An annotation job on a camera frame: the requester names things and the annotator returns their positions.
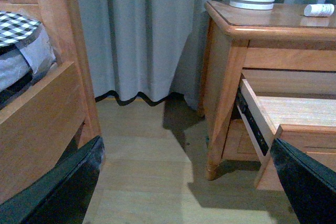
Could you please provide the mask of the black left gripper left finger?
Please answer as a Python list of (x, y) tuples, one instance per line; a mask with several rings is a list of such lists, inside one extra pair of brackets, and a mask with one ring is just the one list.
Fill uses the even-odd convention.
[(103, 158), (103, 139), (96, 136), (1, 204), (1, 223), (82, 223)]

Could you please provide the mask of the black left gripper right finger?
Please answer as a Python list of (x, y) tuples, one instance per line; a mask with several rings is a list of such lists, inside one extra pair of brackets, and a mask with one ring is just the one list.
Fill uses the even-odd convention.
[(335, 171), (276, 138), (270, 153), (300, 223), (335, 223)]

